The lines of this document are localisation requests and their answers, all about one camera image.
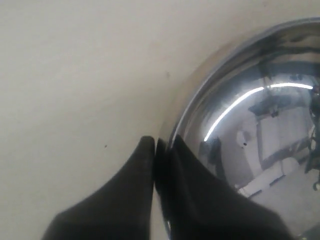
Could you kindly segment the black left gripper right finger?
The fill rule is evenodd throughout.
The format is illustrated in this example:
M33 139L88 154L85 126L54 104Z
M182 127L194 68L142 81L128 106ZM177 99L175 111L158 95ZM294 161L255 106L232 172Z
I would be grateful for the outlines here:
M303 240L275 211L211 173L177 136L169 156L173 240Z

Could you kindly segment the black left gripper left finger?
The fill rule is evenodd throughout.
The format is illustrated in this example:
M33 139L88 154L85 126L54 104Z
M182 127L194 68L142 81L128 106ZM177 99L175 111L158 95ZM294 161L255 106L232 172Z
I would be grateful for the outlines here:
M155 140L143 136L124 166L100 189L57 214L44 240L148 240Z

